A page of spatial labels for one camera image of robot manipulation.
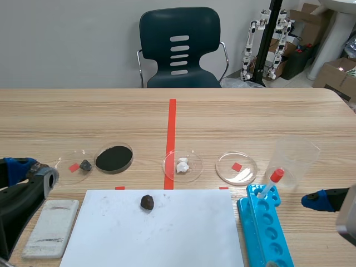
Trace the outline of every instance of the black pole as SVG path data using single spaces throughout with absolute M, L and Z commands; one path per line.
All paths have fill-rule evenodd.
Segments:
M 263 86 L 264 86 L 262 81 L 263 68 L 266 63 L 268 49 L 271 44 L 274 29 L 276 27 L 282 1 L 283 0 L 271 0 L 271 5 L 269 6 L 269 9 L 271 10 L 269 23 L 266 26 L 266 29 L 263 31 L 260 49 L 258 50 L 256 66 L 255 66 L 254 74 L 252 75 L 252 81 Z

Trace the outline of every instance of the brown rock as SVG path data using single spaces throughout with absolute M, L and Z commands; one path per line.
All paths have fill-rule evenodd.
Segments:
M 154 208 L 154 198 L 150 195 L 145 195 L 141 199 L 141 207 L 143 207 L 146 210 L 153 210 Z

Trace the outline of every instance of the wooden table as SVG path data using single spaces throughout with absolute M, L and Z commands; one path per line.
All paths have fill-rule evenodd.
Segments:
M 335 230 L 337 214 L 302 207 L 303 195 L 355 183 L 356 117 L 326 89 L 100 89 L 0 90 L 0 157 L 34 157 L 51 163 L 75 149 L 95 153 L 121 141 L 134 151 L 131 167 L 118 175 L 94 170 L 79 184 L 58 184 L 50 199 L 82 201 L 87 189 L 162 189 L 169 99 L 177 99 L 176 149 L 194 149 L 204 159 L 204 172 L 176 189 L 217 189 L 229 186 L 215 172 L 225 151 L 250 155 L 258 165 L 255 183 L 263 178 L 275 141 L 302 135 L 321 149 L 295 192 L 280 190 L 278 214 L 294 264 L 355 266 L 356 248 Z M 244 242 L 236 201 L 245 187 L 229 186 L 240 241 Z M 58 260 L 23 260 L 22 249 L 39 210 L 24 230 L 11 263 L 24 267 L 55 267 Z M 245 266 L 248 266 L 243 251 Z

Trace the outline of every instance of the white paper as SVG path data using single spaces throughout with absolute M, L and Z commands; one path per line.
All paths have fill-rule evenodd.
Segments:
M 88 190 L 61 262 L 73 266 L 244 266 L 230 191 Z

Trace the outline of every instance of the gray wall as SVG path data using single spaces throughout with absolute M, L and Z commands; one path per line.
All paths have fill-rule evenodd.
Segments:
M 285 8 L 298 4 L 283 3 Z M 208 6 L 218 12 L 230 74 L 240 69 L 251 19 L 258 18 L 269 1 L 0 0 L 0 87 L 139 87 L 136 51 L 141 15 L 180 6 Z M 221 48 L 201 60 L 216 77 L 224 64 Z M 155 71 L 156 63 L 144 60 L 145 80 Z

